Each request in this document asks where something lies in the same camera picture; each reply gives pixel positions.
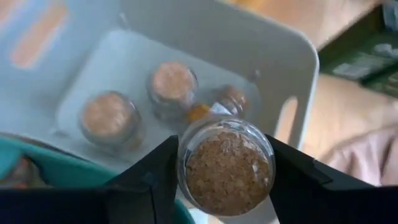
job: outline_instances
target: wooden floor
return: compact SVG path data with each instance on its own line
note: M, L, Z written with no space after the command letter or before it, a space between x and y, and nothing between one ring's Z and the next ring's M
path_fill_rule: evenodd
M230 0L306 34L320 49L379 0ZM292 113L287 113L291 120ZM398 123L398 101L326 75L318 79L303 151L320 158L341 140ZM211 218L209 223L218 223Z

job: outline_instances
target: green box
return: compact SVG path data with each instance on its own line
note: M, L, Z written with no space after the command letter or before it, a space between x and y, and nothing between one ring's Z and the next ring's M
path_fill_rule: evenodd
M321 49L319 58L322 73L360 81L398 62L398 33L385 29L379 6Z

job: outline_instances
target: glass vial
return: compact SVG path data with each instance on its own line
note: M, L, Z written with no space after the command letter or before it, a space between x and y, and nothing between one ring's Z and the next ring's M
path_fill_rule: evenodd
M207 91L197 97L199 100L188 113L189 123L205 117L208 114L230 114L244 118L249 102L244 93L231 86Z
M134 103L116 91L90 98L80 115L83 135L99 146L138 146L144 137L141 116Z
M162 63L150 77L147 87L156 117L162 120L182 118L193 104L197 87L197 78L186 65Z

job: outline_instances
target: cork stopper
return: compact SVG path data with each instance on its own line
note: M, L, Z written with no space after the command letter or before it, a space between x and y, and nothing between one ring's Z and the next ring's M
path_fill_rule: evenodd
M152 89L165 100L181 100L197 86L196 77L181 62L165 62L152 79Z
M131 121L131 105L116 92L97 96L83 112L84 128L100 137L115 136Z

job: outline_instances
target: black holder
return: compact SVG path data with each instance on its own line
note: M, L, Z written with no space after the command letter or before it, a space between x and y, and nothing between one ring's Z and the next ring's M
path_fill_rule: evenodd
M267 136L271 200L282 224L395 223L397 187L376 188ZM97 189L0 191L2 223L173 223L178 138Z

